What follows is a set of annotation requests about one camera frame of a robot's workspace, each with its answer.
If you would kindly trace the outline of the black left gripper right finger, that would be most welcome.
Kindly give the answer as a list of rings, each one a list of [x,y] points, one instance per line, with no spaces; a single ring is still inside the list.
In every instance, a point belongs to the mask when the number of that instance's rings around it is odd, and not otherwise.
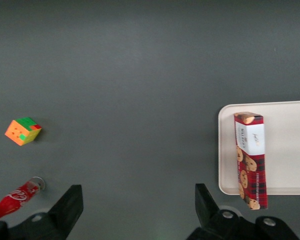
[[[220,209],[203,183],[195,185],[195,211],[201,227],[188,240],[298,240],[281,219],[273,216],[246,220],[230,209]]]

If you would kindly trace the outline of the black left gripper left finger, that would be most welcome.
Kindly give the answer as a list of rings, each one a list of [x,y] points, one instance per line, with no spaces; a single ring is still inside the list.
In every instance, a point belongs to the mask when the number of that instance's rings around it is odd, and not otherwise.
[[[33,214],[9,229],[10,240],[65,240],[84,209],[82,186],[72,185],[47,212]]]

